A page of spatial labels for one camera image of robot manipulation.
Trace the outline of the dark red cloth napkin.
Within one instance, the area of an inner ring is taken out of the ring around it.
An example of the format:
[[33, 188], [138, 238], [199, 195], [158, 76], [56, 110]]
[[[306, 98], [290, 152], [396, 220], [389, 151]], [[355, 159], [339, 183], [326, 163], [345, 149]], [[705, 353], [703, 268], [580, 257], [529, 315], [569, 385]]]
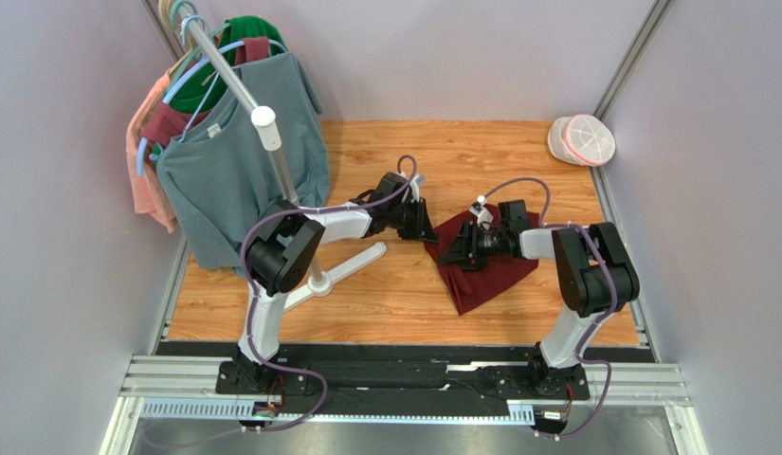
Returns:
[[486, 268], [479, 271], [464, 271], [455, 264], [439, 264], [440, 257], [457, 239], [463, 221], [470, 219], [473, 216], [468, 211], [453, 216], [434, 229], [439, 237], [438, 244], [425, 243], [425, 251], [436, 263], [438, 275], [460, 316], [512, 288], [539, 266], [539, 260], [507, 256], [489, 259]]

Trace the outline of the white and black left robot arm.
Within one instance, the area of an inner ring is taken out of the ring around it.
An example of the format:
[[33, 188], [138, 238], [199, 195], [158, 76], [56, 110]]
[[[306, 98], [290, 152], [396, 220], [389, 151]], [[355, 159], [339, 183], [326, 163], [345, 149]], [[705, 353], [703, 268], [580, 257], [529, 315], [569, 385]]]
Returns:
[[425, 178], [419, 173], [386, 173], [369, 199], [353, 199], [328, 208], [298, 207], [281, 201], [246, 235], [241, 251], [250, 287], [246, 325], [234, 363], [260, 382], [268, 377], [265, 361], [280, 348], [285, 311], [313, 297], [325, 297], [335, 284], [381, 258], [387, 248], [378, 242], [342, 264], [323, 271], [319, 281], [306, 273], [318, 247], [341, 240], [365, 239], [387, 228], [403, 240], [432, 242], [426, 201], [421, 195]]

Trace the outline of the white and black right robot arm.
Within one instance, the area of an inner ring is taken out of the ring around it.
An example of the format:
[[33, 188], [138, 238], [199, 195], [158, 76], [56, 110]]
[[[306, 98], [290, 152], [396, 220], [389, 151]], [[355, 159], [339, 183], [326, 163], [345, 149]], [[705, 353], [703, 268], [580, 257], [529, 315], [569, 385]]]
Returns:
[[538, 260], [555, 262], [563, 307], [520, 378], [533, 393], [552, 396], [580, 379], [584, 353], [593, 337], [639, 295], [637, 272], [615, 225], [543, 227], [522, 200], [500, 203], [493, 216], [478, 201], [437, 256], [438, 265], [470, 276]]

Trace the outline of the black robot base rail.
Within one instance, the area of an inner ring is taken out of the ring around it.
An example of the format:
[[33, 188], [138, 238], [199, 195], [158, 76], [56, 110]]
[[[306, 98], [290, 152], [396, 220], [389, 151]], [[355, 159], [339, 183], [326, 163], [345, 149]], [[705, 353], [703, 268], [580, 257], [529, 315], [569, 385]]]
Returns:
[[224, 396], [268, 394], [246, 406], [250, 430], [278, 418], [297, 424], [315, 417], [501, 417], [517, 400], [557, 412], [566, 422], [573, 403], [591, 399], [591, 367], [650, 363], [636, 347], [592, 347], [584, 363], [549, 373], [531, 362], [534, 346], [283, 344], [274, 371], [249, 360], [232, 341], [164, 341], [157, 355], [210, 356], [213, 391]]

